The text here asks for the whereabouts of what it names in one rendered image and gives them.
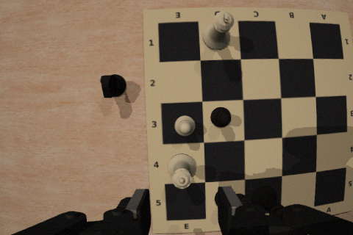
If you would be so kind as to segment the white chess king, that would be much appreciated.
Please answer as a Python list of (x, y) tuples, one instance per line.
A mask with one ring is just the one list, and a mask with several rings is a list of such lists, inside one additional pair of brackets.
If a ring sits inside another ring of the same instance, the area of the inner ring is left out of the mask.
[(224, 48), (229, 42), (229, 30), (233, 24), (234, 18), (229, 12), (217, 13), (213, 23), (204, 29), (203, 41), (205, 45), (214, 50)]

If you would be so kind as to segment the white pawn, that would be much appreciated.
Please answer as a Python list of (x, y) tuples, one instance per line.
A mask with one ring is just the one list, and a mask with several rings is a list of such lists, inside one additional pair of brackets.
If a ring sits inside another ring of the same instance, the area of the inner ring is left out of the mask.
[(179, 117), (175, 122), (176, 132), (182, 136), (188, 136), (192, 134), (195, 130), (195, 127), (196, 125), (194, 120), (187, 115)]

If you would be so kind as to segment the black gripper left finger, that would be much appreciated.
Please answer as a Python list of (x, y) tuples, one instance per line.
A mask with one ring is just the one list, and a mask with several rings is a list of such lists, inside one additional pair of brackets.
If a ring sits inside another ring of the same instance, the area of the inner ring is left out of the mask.
[(82, 212), (67, 211), (11, 235), (149, 235), (149, 189), (136, 189), (116, 208), (106, 211), (103, 220), (90, 222)]

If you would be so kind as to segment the black and cream chessboard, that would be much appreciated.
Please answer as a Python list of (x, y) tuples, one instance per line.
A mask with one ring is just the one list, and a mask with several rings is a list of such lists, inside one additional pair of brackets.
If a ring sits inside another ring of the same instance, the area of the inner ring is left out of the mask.
[[(232, 14), (228, 44), (204, 29)], [(146, 126), (153, 234), (220, 231), (215, 194), (252, 203), (270, 186), (277, 204), (327, 214), (353, 210), (353, 47), (347, 12), (266, 7), (143, 11)], [(210, 116), (224, 107), (225, 127)], [(182, 136), (176, 120), (195, 130)], [(170, 159), (196, 165), (174, 186)]]

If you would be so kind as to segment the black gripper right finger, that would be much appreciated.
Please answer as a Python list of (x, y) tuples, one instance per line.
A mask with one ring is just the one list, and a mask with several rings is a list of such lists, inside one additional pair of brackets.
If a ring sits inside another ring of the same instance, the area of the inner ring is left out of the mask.
[(266, 215), (231, 186), (218, 187), (218, 224), (222, 235), (353, 235), (353, 222), (301, 204)]

